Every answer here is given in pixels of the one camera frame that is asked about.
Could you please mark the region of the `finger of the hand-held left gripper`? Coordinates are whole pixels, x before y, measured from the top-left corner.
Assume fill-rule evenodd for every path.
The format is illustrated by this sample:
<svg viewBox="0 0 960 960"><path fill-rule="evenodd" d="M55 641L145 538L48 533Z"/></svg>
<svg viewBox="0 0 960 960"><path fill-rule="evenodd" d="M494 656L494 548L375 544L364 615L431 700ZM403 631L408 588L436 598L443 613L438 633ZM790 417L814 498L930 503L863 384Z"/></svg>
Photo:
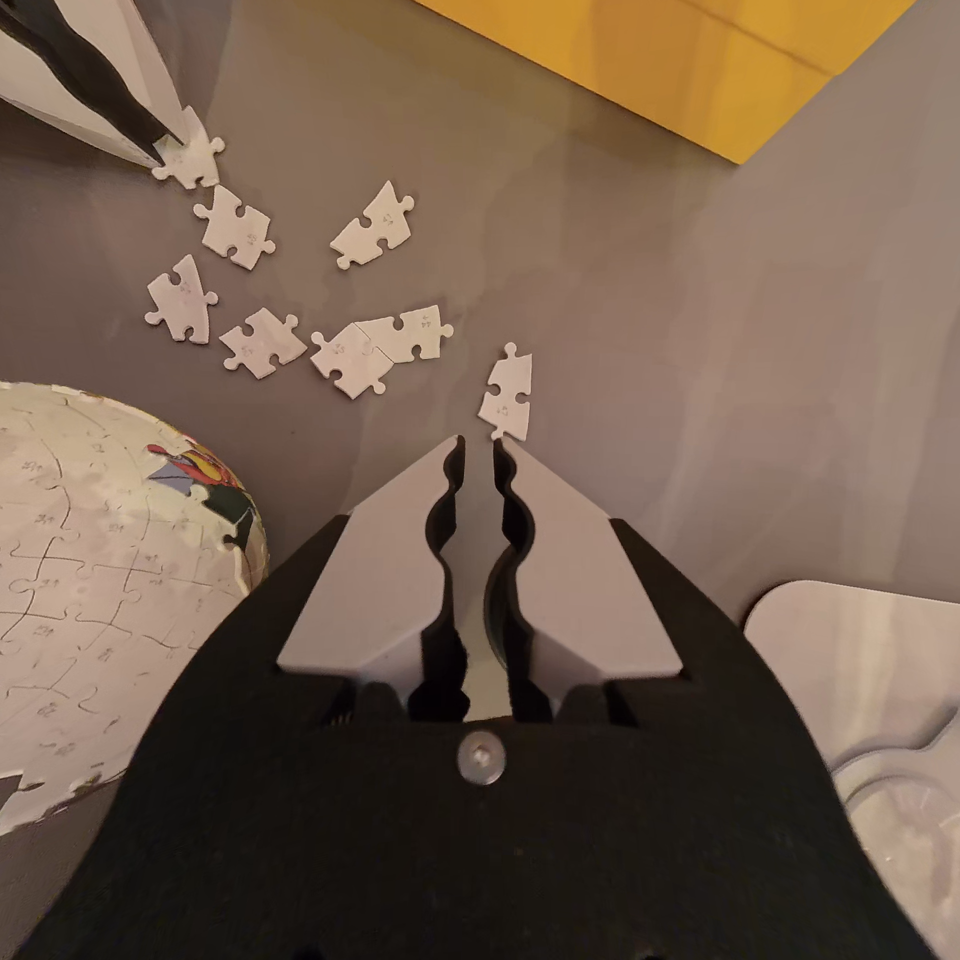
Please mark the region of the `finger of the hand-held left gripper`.
<svg viewBox="0 0 960 960"><path fill-rule="evenodd" d="M131 144L188 142L174 81L134 2L31 1L30 40L59 85Z"/></svg>
<svg viewBox="0 0 960 960"><path fill-rule="evenodd" d="M1 3L1 96L66 135L122 160L153 169L155 145L134 145L64 90L30 38L30 3Z"/></svg>

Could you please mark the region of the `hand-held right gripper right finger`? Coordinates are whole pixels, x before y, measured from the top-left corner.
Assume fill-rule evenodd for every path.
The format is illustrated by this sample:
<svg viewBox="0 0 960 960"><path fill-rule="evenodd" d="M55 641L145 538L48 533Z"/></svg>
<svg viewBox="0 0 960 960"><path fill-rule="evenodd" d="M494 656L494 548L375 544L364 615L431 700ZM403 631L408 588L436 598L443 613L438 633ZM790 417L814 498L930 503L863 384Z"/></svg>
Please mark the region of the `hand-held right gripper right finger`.
<svg viewBox="0 0 960 960"><path fill-rule="evenodd" d="M512 719L552 722L577 688L680 676L614 520L510 438L492 460L507 546L486 582L484 625Z"/></svg>

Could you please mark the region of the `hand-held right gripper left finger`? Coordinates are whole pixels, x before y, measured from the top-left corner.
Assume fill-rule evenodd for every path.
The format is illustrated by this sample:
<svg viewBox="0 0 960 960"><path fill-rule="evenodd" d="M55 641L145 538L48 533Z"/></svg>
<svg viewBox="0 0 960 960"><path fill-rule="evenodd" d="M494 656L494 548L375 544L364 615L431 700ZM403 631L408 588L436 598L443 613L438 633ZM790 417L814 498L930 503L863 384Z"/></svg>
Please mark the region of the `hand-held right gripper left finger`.
<svg viewBox="0 0 960 960"><path fill-rule="evenodd" d="M415 721L461 721L466 648L441 552L456 530L466 441L454 435L350 512L277 664L389 686Z"/></svg>

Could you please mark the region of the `white jigsaw piece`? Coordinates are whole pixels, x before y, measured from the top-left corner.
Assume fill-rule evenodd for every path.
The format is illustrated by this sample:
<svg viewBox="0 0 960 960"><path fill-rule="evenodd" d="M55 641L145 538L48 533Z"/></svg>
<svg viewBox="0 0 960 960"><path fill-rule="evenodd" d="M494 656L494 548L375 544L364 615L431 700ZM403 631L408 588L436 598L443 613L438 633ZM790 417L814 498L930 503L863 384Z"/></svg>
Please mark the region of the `white jigsaw piece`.
<svg viewBox="0 0 960 960"><path fill-rule="evenodd" d="M150 170L158 181L174 177L184 189L210 187L220 183L217 155L226 149L220 136L209 138L203 122L194 108L183 108L182 119L187 133L181 144L172 134L165 134L154 143L162 163Z"/></svg>
<svg viewBox="0 0 960 960"><path fill-rule="evenodd" d="M493 427L492 440L508 434L519 442L527 440L530 420L528 400L532 391L532 355L518 354L517 345L507 342L503 358L496 361L487 379L497 393L486 391L477 416Z"/></svg>

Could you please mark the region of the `group of white puzzle pieces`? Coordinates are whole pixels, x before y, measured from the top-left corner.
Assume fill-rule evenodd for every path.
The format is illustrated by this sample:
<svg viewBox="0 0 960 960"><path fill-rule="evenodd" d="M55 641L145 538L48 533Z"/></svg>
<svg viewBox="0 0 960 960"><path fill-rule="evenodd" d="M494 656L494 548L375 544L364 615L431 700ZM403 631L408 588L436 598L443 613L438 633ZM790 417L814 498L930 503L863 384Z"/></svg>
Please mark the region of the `group of white puzzle pieces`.
<svg viewBox="0 0 960 960"><path fill-rule="evenodd" d="M260 256L276 249L268 238L269 218L247 207L238 214L240 198L224 186L214 188L212 206L195 204L194 213L206 222L202 244L222 258L252 270ZM380 257L383 249L394 249L411 237L406 216L414 210L415 200L397 196L386 181L365 207L363 217L353 219L331 242L342 270L363 266ZM175 342L206 345L210 342L210 306L218 295L206 291L191 254L174 265L175 278L163 273L148 285L154 308L144 316L152 326L166 326ZM279 318L267 308L248 316L240 325L223 333L219 341L229 355L222 365L229 371L245 367L256 379L264 379L305 354L307 345L297 335L299 319L293 315ZM314 332L311 343L317 348L311 356L314 368L324 377L338 373L335 386L354 400L366 390L382 395L382 378L398 364L416 359L438 359L442 344L452 337L452 324L444 322L436 304L401 313L398 318L383 317L354 321L328 339Z"/></svg>

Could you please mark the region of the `colourful puzzle ball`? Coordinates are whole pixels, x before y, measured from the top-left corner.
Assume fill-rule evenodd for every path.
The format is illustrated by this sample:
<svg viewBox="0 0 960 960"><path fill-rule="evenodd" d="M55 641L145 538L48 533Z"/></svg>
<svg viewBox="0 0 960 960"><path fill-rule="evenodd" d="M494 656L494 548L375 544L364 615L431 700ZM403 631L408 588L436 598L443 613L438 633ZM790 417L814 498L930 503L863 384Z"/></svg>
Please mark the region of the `colourful puzzle ball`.
<svg viewBox="0 0 960 960"><path fill-rule="evenodd" d="M269 553L226 463L135 407L3 382L1 441L6 836L123 776Z"/></svg>

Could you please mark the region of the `white plastic tray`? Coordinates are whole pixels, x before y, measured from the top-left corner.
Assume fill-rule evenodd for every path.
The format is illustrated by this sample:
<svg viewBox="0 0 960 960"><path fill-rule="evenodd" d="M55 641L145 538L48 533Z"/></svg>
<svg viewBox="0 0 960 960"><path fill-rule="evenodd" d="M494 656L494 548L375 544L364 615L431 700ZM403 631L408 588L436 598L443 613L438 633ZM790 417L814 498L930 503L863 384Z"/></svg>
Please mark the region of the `white plastic tray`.
<svg viewBox="0 0 960 960"><path fill-rule="evenodd" d="M829 582L768 591L745 625L808 726L882 881L959 956L959 606Z"/></svg>

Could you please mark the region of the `yellow box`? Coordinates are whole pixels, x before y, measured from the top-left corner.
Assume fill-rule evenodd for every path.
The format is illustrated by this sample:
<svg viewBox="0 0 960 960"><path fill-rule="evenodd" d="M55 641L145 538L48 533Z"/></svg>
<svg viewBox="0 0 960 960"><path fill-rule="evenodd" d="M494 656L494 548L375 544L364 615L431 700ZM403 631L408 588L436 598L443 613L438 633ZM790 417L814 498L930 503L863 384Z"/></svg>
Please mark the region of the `yellow box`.
<svg viewBox="0 0 960 960"><path fill-rule="evenodd" d="M734 164L912 1L421 1Z"/></svg>

